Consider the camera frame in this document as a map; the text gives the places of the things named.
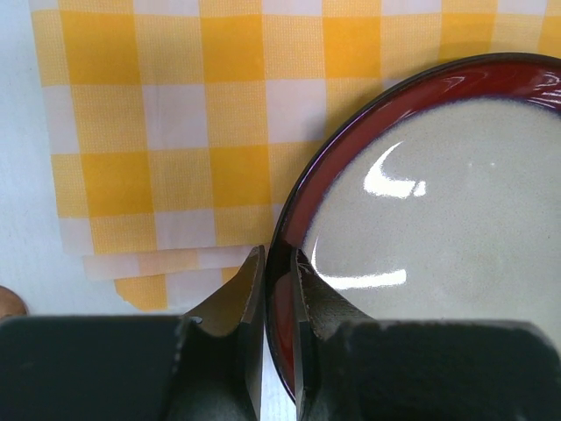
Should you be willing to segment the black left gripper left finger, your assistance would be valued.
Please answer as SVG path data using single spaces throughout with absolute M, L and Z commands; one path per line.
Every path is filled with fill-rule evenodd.
M 6 318 L 2 419 L 258 419 L 265 262 L 183 315 Z

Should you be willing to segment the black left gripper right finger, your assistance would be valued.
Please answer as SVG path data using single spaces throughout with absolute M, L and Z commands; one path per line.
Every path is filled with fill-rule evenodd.
M 367 316 L 291 256 L 301 420 L 549 420 L 552 344 L 511 320 Z

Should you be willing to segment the red rimmed cream plate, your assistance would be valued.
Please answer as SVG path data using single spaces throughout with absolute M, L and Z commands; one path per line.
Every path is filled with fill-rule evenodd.
M 512 319 L 560 340 L 560 61 L 482 54 L 394 85 L 303 170 L 266 266 L 267 335 L 295 389 L 290 260 L 382 319 Z

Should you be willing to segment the copper spoon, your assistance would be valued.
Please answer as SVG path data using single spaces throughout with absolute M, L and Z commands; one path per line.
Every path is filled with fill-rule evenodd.
M 0 286 L 0 318 L 21 317 L 27 314 L 25 302 L 11 289 Z

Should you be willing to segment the yellow white checkered cloth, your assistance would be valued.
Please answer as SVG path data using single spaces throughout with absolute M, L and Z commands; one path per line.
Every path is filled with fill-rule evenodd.
M 424 68 L 560 53 L 557 1 L 33 1 L 62 245 L 138 310 L 202 300 L 307 161 Z

